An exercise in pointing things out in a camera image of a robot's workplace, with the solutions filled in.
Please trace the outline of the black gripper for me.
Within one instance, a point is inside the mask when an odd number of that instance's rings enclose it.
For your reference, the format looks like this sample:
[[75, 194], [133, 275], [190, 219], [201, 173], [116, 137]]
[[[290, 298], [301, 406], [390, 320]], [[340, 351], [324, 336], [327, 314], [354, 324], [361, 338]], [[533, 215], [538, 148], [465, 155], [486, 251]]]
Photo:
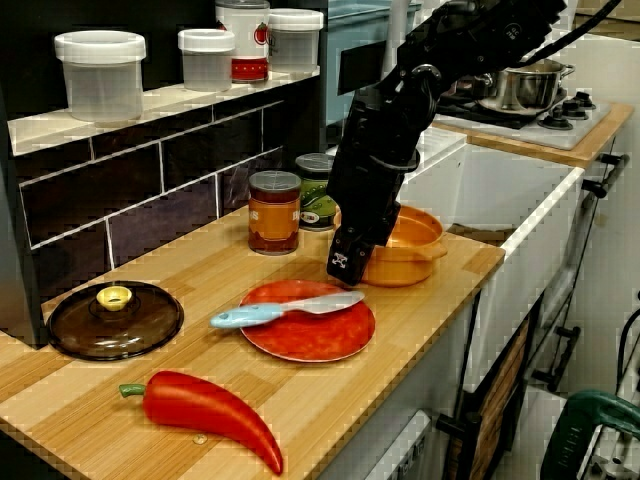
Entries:
[[329, 276], [349, 286], [361, 281], [374, 245], [385, 245], [391, 235], [405, 175], [418, 166], [416, 150], [402, 165], [345, 149], [336, 151], [327, 193], [340, 208], [344, 229], [336, 230], [329, 248]]

